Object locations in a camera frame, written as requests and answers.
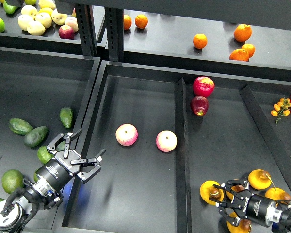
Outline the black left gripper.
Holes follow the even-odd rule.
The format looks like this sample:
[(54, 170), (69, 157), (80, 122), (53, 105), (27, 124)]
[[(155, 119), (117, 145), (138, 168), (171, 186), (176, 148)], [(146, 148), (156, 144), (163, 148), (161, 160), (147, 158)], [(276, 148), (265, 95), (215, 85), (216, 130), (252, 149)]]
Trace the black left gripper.
[[(100, 170), (102, 156), (106, 150), (102, 149), (94, 158), (81, 158), (75, 151), (70, 149), (71, 142), (78, 138), (82, 129), (68, 133), (58, 134), (48, 145), (47, 151), (55, 155), (45, 163), (36, 172), (37, 175), (44, 178), (49, 185), (56, 191), (60, 191), (72, 178), (78, 176), (83, 184), (90, 181)], [(58, 146), (64, 142), (62, 151), (58, 151)], [(83, 168), (92, 167), (89, 171), (83, 171)]]

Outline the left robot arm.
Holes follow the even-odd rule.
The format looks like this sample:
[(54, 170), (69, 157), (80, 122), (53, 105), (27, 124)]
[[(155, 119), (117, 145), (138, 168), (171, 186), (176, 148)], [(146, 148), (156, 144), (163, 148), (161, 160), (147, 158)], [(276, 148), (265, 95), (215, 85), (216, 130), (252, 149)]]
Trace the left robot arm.
[(79, 177), (82, 183), (87, 183), (100, 172), (100, 162), (106, 150), (102, 149), (94, 158), (82, 158), (70, 147), (80, 134), (81, 130), (58, 134), (47, 145), (53, 158), (36, 171), (38, 181), (25, 180), (24, 188), (16, 189), (7, 200), (0, 202), (0, 232), (21, 232), (38, 211), (61, 205), (61, 190), (71, 179)]

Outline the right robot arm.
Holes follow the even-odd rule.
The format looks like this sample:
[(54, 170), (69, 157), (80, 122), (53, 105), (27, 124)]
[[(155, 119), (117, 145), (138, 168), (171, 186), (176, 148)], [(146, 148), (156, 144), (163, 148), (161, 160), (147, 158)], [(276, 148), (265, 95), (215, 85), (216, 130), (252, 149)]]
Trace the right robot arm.
[(229, 180), (212, 187), (226, 191), (234, 197), (231, 202), (222, 202), (214, 198), (219, 214), (233, 227), (242, 220), (250, 220), (263, 227), (272, 227), (274, 233), (291, 233), (290, 200), (273, 200), (249, 190), (249, 181)]

